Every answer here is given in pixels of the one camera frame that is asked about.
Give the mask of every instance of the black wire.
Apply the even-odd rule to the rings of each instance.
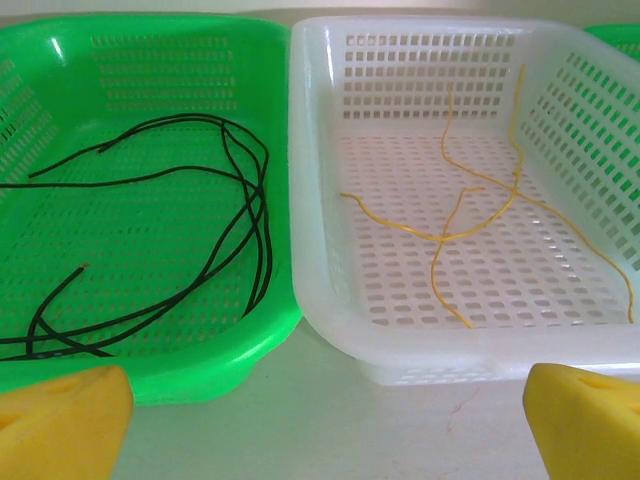
[[[49,166],[49,167],[47,167],[45,169],[42,169],[42,170],[39,170],[37,172],[32,173],[31,175],[29,175],[29,178],[35,178],[37,176],[40,176],[40,175],[45,174],[47,172],[50,172],[50,171],[52,171],[52,170],[54,170],[56,168],[61,167],[64,164],[76,159],[76,158],[79,158],[81,155],[89,153],[91,151],[96,151],[97,150],[98,154],[101,154],[101,153],[107,151],[108,149],[112,148],[113,146],[117,145],[121,141],[123,141],[123,140],[125,140],[125,139],[127,139],[127,138],[129,138],[129,137],[131,137],[131,136],[133,136],[135,134],[142,133],[142,132],[144,132],[146,130],[153,129],[153,128],[158,128],[158,127],[165,126],[165,125],[170,125],[170,124],[173,124],[173,123],[181,123],[181,122],[188,122],[188,121],[200,121],[200,122],[214,124],[214,125],[220,127],[221,137],[222,137],[222,140],[223,140],[223,146],[224,146],[225,153],[226,153],[229,161],[231,162],[234,170],[238,174],[237,176],[233,175],[233,174],[230,174],[228,172],[220,171],[220,170],[217,170],[217,169],[212,169],[212,168],[209,168],[209,167],[189,165],[189,166],[174,167],[174,168],[163,170],[162,172],[157,172],[157,173],[154,173],[154,174],[143,175],[143,176],[129,178],[129,179],[123,179],[123,180],[108,181],[108,182],[49,183],[49,184],[26,184],[26,185],[0,184],[0,188],[99,188],[99,187],[109,187],[109,186],[125,185],[125,184],[130,184],[130,183],[147,181],[147,180],[158,178],[158,177],[161,177],[161,176],[164,176],[164,175],[175,173],[175,172],[178,172],[178,171],[181,171],[181,170],[197,170],[197,171],[203,171],[203,172],[207,172],[207,173],[222,175],[222,176],[225,176],[227,178],[239,181],[241,183],[241,185],[242,185],[243,194],[244,194],[244,198],[245,198],[245,205],[236,214],[234,219],[227,225],[227,227],[225,228],[223,234],[218,239],[218,242],[216,242],[216,245],[214,246],[214,249],[211,252],[211,255],[209,256],[207,262],[205,263],[205,266],[203,267],[201,272],[196,276],[194,281],[187,288],[183,289],[178,294],[173,295],[172,297],[169,297],[169,298],[163,300],[162,302],[159,302],[159,303],[157,303],[155,305],[152,305],[150,307],[146,307],[146,308],[144,308],[142,310],[139,310],[138,312],[134,312],[132,314],[128,314],[128,315],[125,315],[123,317],[119,317],[117,319],[101,322],[99,324],[91,325],[89,327],[84,327],[84,328],[81,328],[81,329],[72,330],[72,331],[64,332],[64,333],[57,333],[57,332],[55,332],[55,330],[53,330],[46,323],[46,321],[42,317],[42,313],[44,312],[44,310],[46,309],[48,304],[69,283],[71,283],[79,275],[79,273],[82,272],[83,268],[80,269],[79,271],[76,270],[58,288],[56,288],[56,290],[54,290],[54,292],[52,292],[52,294],[49,297],[47,297],[47,299],[45,299],[45,301],[43,302],[43,304],[40,305],[40,307],[38,307],[38,309],[36,311],[36,314],[34,314],[32,322],[29,325],[29,332],[28,332],[27,337],[0,339],[0,344],[22,343],[22,342],[26,342],[26,344],[27,344],[27,353],[26,353],[26,355],[10,357],[10,358],[4,359],[4,360],[32,359],[32,358],[36,358],[36,357],[37,358],[43,358],[43,357],[44,358],[49,358],[51,356],[69,355],[69,354],[75,354],[75,353],[79,353],[79,352],[88,352],[88,353],[93,353],[94,355],[100,355],[100,356],[108,356],[108,355],[110,355],[108,353],[102,352],[99,349],[103,348],[105,346],[112,345],[112,344],[114,344],[114,343],[116,343],[118,341],[123,340],[124,338],[127,338],[128,336],[136,333],[137,331],[141,330],[142,328],[145,328],[147,325],[150,325],[155,320],[157,320],[158,318],[160,318],[161,316],[166,314],[169,310],[171,310],[172,308],[177,306],[184,298],[186,298],[187,295],[189,295],[191,292],[193,292],[194,290],[199,288],[205,282],[207,282],[208,280],[213,278],[213,276],[216,275],[217,273],[219,273],[223,268],[225,268],[227,265],[229,265],[235,259],[235,257],[242,251],[242,249],[247,244],[247,242],[249,241],[249,239],[251,238],[252,235],[256,236],[256,240],[257,240],[257,244],[258,244],[258,261],[257,261],[257,266],[256,266],[256,278],[254,279],[254,285],[252,287],[251,295],[250,295],[249,301],[247,303],[247,308],[245,309],[245,313],[243,314],[243,316],[246,315],[248,312],[250,312],[253,308],[255,308],[255,306],[262,300],[262,298],[264,297],[264,292],[266,291],[266,288],[268,287],[268,283],[269,283],[269,280],[270,280],[270,277],[271,277],[271,273],[272,273],[272,268],[273,268],[273,266],[272,266],[272,262],[273,262],[273,256],[272,255],[273,255],[273,252],[272,252],[271,238],[270,238],[270,234],[269,234],[269,230],[268,230],[268,212],[267,212],[267,209],[266,209],[266,197],[265,197],[265,194],[264,194],[264,187],[263,187],[264,179],[265,179],[265,175],[266,175],[267,164],[268,164],[268,160],[269,160],[269,152],[268,152],[268,149],[267,149],[266,145],[263,142],[261,142],[257,138],[257,136],[255,136],[251,131],[249,131],[248,129],[242,127],[241,125],[239,125],[239,124],[237,124],[235,122],[232,122],[230,120],[226,120],[226,119],[224,119],[222,117],[218,117],[218,116],[214,116],[214,115],[208,115],[208,114],[186,113],[186,114],[171,115],[171,116],[167,116],[167,117],[160,117],[158,119],[142,122],[141,124],[138,124],[138,125],[130,128],[129,130],[125,131],[124,133],[120,134],[118,137],[116,137],[116,138],[114,138],[114,139],[112,139],[110,141],[103,142],[103,143],[94,145],[92,147],[84,148],[84,149],[80,150],[79,152],[76,152],[76,153],[74,153],[72,155],[69,155],[68,157],[65,157],[61,161],[56,162],[53,165],[51,165],[51,166]],[[252,138],[263,149],[264,154],[265,154],[265,159],[264,159],[262,168],[260,168],[259,161],[258,161],[256,155],[254,154],[254,152],[251,151],[251,149],[249,149],[245,144],[240,142],[231,133],[231,131],[226,126],[227,124],[232,125],[232,126],[238,128],[238,129],[240,129],[241,131],[247,133],[248,136],[250,138]],[[229,138],[231,138],[231,140],[237,146],[241,147],[251,157],[251,159],[254,162],[254,165],[256,167],[256,172],[257,172],[257,176],[258,176],[258,183],[257,184],[253,184],[252,182],[248,181],[244,177],[244,175],[242,174],[242,170],[239,168],[239,166],[237,165],[237,163],[235,162],[235,160],[233,158],[233,155],[231,154],[231,151],[229,149],[228,143],[226,141],[226,136],[229,136]],[[249,195],[249,190],[248,190],[247,187],[250,187],[254,191],[252,195]],[[251,206],[252,202],[256,198],[259,198],[261,200],[257,216],[256,216],[255,212],[253,212],[253,208]],[[247,210],[248,210],[248,213],[249,213],[249,217],[251,219],[251,228],[250,228],[249,232],[245,235],[245,237],[243,238],[242,242],[240,242],[240,244],[233,250],[233,252],[231,254],[229,254],[227,256],[227,258],[225,260],[223,260],[216,268],[214,268],[213,271],[209,272],[208,270],[209,270],[209,268],[211,268],[213,262],[215,261],[215,257],[218,255],[218,252],[219,252],[220,248],[222,247],[222,245],[224,243],[224,240],[229,235],[229,233],[233,230],[233,228],[235,227],[236,223],[240,220],[240,218],[242,217],[244,212],[247,211]],[[263,217],[263,220],[264,220],[263,230],[264,230],[264,240],[265,240],[266,247],[263,247],[263,245],[262,245],[262,237],[260,235],[260,229],[259,229],[260,217]],[[264,278],[262,278],[262,266],[263,266],[263,256],[264,256],[263,248],[266,249],[266,270],[265,270]],[[261,285],[261,287],[258,287],[258,284],[260,283],[260,280],[262,280],[262,285]],[[103,329],[103,328],[107,328],[109,326],[118,325],[118,324],[123,323],[125,321],[133,320],[135,318],[139,318],[139,317],[141,317],[141,316],[143,316],[143,315],[145,315],[147,313],[151,313],[153,311],[156,311],[156,313],[154,315],[152,315],[151,317],[149,317],[148,319],[142,321],[138,325],[135,325],[134,327],[130,328],[129,330],[127,330],[127,331],[125,331],[125,332],[123,332],[123,333],[121,333],[119,335],[116,335],[115,337],[113,337],[111,339],[104,340],[102,342],[97,342],[97,343],[94,343],[94,344],[91,344],[91,345],[82,345],[82,344],[80,344],[78,342],[75,342],[75,341],[71,340],[70,338],[68,338],[70,336],[82,335],[84,333],[89,333],[89,332],[92,332],[92,331],[100,330],[100,329]],[[41,326],[47,332],[48,335],[35,335],[36,326]],[[72,348],[62,349],[62,350],[54,350],[54,351],[49,351],[49,352],[44,352],[44,353],[39,353],[39,354],[34,354],[33,353],[33,342],[34,341],[45,341],[45,340],[51,340],[51,339],[59,340],[62,343],[66,343],[67,345],[71,346]]]
[[[239,252],[239,250],[240,250],[240,249],[236,249],[236,252],[234,252],[234,254],[237,254],[237,253]]]

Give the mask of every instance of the white wall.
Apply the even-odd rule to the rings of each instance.
[[[640,23],[640,0],[0,0],[0,26],[43,14],[97,11],[244,13],[292,24],[309,16],[368,13],[391,5],[394,13],[526,16],[581,27]]]

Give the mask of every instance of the white plastic basket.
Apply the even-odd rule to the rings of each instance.
[[[486,229],[437,244],[378,215],[440,234],[485,220],[509,191],[445,163],[447,149],[513,182],[508,125],[527,65],[517,140],[521,191],[555,206],[640,288],[640,67],[576,29],[537,21],[318,18],[294,27],[290,196],[296,295],[311,325],[386,385],[523,377],[536,362],[640,371],[640,330],[622,277],[555,215],[516,199]]]

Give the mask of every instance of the basket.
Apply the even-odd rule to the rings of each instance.
[[[150,118],[216,114],[251,129],[270,150],[265,190],[274,255],[269,290],[244,318],[253,241],[184,305],[108,349],[114,358],[0,362],[1,390],[117,363],[139,405],[203,401],[238,385],[294,329],[288,39],[287,29],[267,22],[195,15],[62,18],[0,32],[0,183],[24,182],[38,167]],[[189,163],[230,170],[209,126],[142,133],[47,181],[102,181]],[[0,338],[25,335],[34,309],[83,262],[90,263],[86,273],[50,306],[58,331],[166,298],[199,271],[242,204],[237,183],[188,172],[100,192],[0,191]],[[24,346],[2,345],[0,353],[24,353]]]
[[[640,61],[640,24],[595,25],[586,31]]]
[[[640,372],[623,277],[640,288],[640,66],[554,23],[447,17],[311,19],[293,30],[289,178],[296,298],[317,332],[383,385],[524,378],[536,362]],[[445,162],[507,184],[500,188]]]

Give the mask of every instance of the yellow wire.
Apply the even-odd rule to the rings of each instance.
[[[491,221],[493,221],[494,219],[502,215],[511,206],[518,192],[520,180],[522,179],[522,166],[524,164],[524,150],[516,141],[515,132],[516,132],[517,119],[518,119],[518,112],[520,111],[520,91],[522,90],[522,84],[524,82],[525,72],[526,72],[526,65],[522,65],[520,67],[520,72],[518,74],[518,82],[516,83],[516,89],[515,89],[514,100],[513,100],[513,111],[511,113],[511,121],[509,122],[509,143],[513,146],[516,152],[518,152],[518,165],[516,166],[516,169],[513,173],[516,179],[513,184],[513,187],[507,186],[507,188],[511,191],[509,200],[502,206],[500,210],[498,210],[491,217],[489,217],[489,221],[485,222],[487,225],[491,223]],[[445,126],[444,132],[442,133],[442,137],[440,138],[440,149],[442,151],[442,156],[445,159],[447,159],[447,153],[445,148],[447,134],[449,133],[449,129],[451,128],[451,124],[453,123],[453,93],[451,91],[451,87],[447,89],[447,93],[449,97],[449,115],[447,117],[447,125]],[[458,209],[460,208],[460,203],[462,202],[462,197],[464,196],[465,191],[468,192],[468,191],[478,190],[478,189],[479,188],[464,189],[460,193],[460,196],[458,197],[458,203],[456,203],[453,209],[453,212],[451,213],[451,216],[447,220],[442,235],[446,235],[447,230],[449,228],[449,224],[451,223],[451,221],[453,220],[453,217],[455,216]],[[469,320],[467,320],[458,310],[456,310],[449,303],[447,303],[447,301],[442,297],[442,295],[440,295],[440,291],[438,290],[438,282],[436,281],[435,265],[436,265],[436,262],[438,261],[438,258],[440,257],[440,252],[442,251],[442,248],[444,247],[444,244],[447,241],[450,241],[450,240],[444,240],[440,242],[440,244],[438,245],[438,249],[436,250],[436,254],[433,257],[433,260],[431,261],[431,286],[433,288],[433,293],[435,294],[436,298],[440,301],[440,303],[444,308],[446,308],[453,315],[455,315],[456,318],[458,318],[458,320],[460,320],[462,323],[464,323],[467,326],[467,328],[473,328],[473,324]]]
[[[442,134],[442,139],[440,141],[440,147],[442,150],[442,156],[444,157],[444,159],[450,163],[451,165],[460,168],[461,170],[464,170],[467,173],[470,173],[471,175],[474,175],[478,178],[482,178],[484,180],[487,180],[488,182],[494,183],[496,185],[501,186],[502,188],[505,188],[507,190],[511,190],[511,193],[514,193],[514,188],[512,188],[511,186],[507,185],[504,182],[501,182],[500,180],[498,180],[497,178],[493,178],[489,175],[485,175],[484,173],[480,173],[480,172],[476,172],[475,170],[469,168],[469,167],[465,167],[464,165],[456,162],[453,158],[451,158],[447,152],[446,152],[446,148],[445,148],[445,142],[446,142],[446,138],[447,135],[449,133],[449,129],[451,128],[451,119],[453,117],[453,93],[451,91],[451,88],[448,89],[448,94],[449,94],[449,120],[447,121],[447,126],[445,127],[445,130]],[[516,102],[519,101],[519,92],[516,93]],[[514,106],[514,112],[515,112],[515,108],[517,108],[518,103],[516,103],[516,105]],[[516,115],[514,114],[511,118],[511,125],[509,126],[509,143],[511,144],[511,146],[516,149],[518,151],[519,155],[522,155],[522,148],[517,144],[517,142],[515,141],[515,118]],[[627,291],[629,293],[629,307],[627,309],[627,318],[629,320],[629,323],[634,323],[634,315],[633,315],[633,311],[634,311],[634,305],[635,305],[635,298],[634,298],[634,292],[633,292],[633,286],[631,285],[631,280],[629,280],[629,277],[627,276],[626,273],[624,273],[624,271],[615,263],[613,262],[613,260],[611,260],[609,257],[607,257],[604,253],[602,253],[600,250],[598,250],[595,245],[593,245],[593,243],[591,243],[591,241],[584,235],[584,233],[582,233],[580,231],[580,229],[578,229],[578,227],[571,221],[569,220],[569,218],[567,218],[566,215],[560,213],[558,210],[556,210],[555,208],[547,205],[544,202],[541,202],[539,200],[536,200],[535,198],[532,198],[528,195],[525,195],[524,193],[520,192],[520,191],[516,191],[515,194],[521,198],[523,198],[524,200],[528,201],[529,203],[532,203],[533,205],[536,205],[548,212],[551,212],[552,214],[554,214],[555,216],[557,216],[558,218],[560,218],[563,222],[565,222],[567,225],[569,225],[569,227],[576,233],[576,235],[578,235],[578,237],[580,237],[580,239],[587,245],[587,247],[589,247],[591,249],[591,251],[593,251],[593,253],[595,253],[598,257],[600,257],[602,260],[604,260],[605,262],[607,262],[616,272],[618,272],[618,274],[620,274],[620,276],[624,279],[624,283],[627,286]]]
[[[484,187],[473,187],[473,188],[462,189],[462,191],[460,192],[460,195],[458,195],[458,201],[456,202],[455,207],[453,207],[453,211],[451,212],[451,214],[449,215],[449,218],[447,218],[447,221],[444,224],[444,228],[442,229],[443,236],[447,234],[447,231],[449,230],[449,225],[451,225],[451,222],[453,221],[453,217],[455,217],[456,213],[458,213],[458,210],[460,209],[460,205],[462,204],[462,198],[464,197],[464,195],[466,193],[470,193],[477,190],[484,190]],[[436,298],[440,300],[440,303],[444,308],[446,308],[453,315],[455,315],[458,320],[460,320],[462,323],[464,323],[467,326],[467,328],[473,328],[473,324],[469,320],[467,320],[464,316],[462,316],[462,314],[458,312],[458,310],[456,310],[449,303],[447,303],[447,301],[442,297],[442,295],[440,294],[440,291],[438,290],[438,285],[436,283],[436,263],[438,262],[438,258],[440,257],[440,252],[442,251],[442,247],[444,247],[445,243],[447,242],[442,241],[438,244],[438,249],[436,250],[436,254],[433,256],[433,261],[431,262],[431,285],[433,286],[433,293],[436,295]]]
[[[515,93],[515,105],[514,105],[514,109],[513,109],[513,116],[511,118],[511,125],[509,126],[509,138],[510,140],[512,139],[512,137],[515,137],[515,125],[516,125],[516,117],[518,116],[518,103],[520,101],[520,89],[522,87],[522,81],[524,79],[524,72],[525,72],[525,66],[523,65],[520,68],[520,75],[518,76],[518,83],[516,85],[516,93]],[[447,126],[445,127],[445,133],[449,131],[449,128],[451,128],[451,122],[453,120],[453,117],[451,115],[449,115],[449,118],[447,120]],[[443,139],[440,141],[440,146],[441,148],[443,147],[443,140],[444,140],[444,135],[443,135]],[[398,230],[404,230],[405,232],[409,232],[419,238],[422,238],[423,240],[429,240],[431,242],[448,242],[451,240],[456,240],[458,238],[464,238],[464,237],[468,237],[469,235],[473,235],[476,232],[479,232],[480,230],[482,230],[483,228],[487,227],[489,224],[491,224],[494,220],[496,220],[498,217],[500,217],[500,215],[502,215],[504,212],[506,212],[509,207],[511,206],[511,204],[513,203],[513,201],[515,200],[516,197],[516,193],[518,190],[518,186],[520,185],[520,179],[522,178],[522,164],[524,162],[524,150],[522,150],[522,148],[518,145],[516,146],[514,145],[514,148],[516,148],[516,150],[518,151],[518,166],[516,167],[516,170],[514,172],[514,175],[516,177],[515,182],[513,187],[508,187],[509,190],[511,191],[511,195],[509,197],[509,200],[507,200],[507,202],[502,206],[502,208],[500,208],[496,213],[494,213],[493,215],[491,215],[489,218],[487,218],[485,221],[483,221],[482,223],[480,223],[479,225],[476,225],[474,228],[472,228],[471,230],[467,230],[465,232],[459,232],[459,233],[454,233],[452,235],[446,235],[446,236],[434,236],[434,235],[429,235],[428,233],[422,233],[418,230],[416,230],[415,228],[410,227],[409,225],[403,225],[401,223],[395,223],[395,222],[390,222],[389,220],[385,220],[382,217],[377,216],[375,213],[373,213],[371,210],[369,210],[369,208],[365,205],[365,203],[362,201],[362,198],[360,198],[358,195],[354,195],[353,193],[346,193],[346,192],[342,192],[340,195],[345,197],[345,198],[351,198],[353,200],[355,200],[358,205],[360,206],[360,208],[362,209],[362,211],[374,222],[379,223],[381,225],[384,225],[386,227],[390,227],[390,228],[395,228]]]

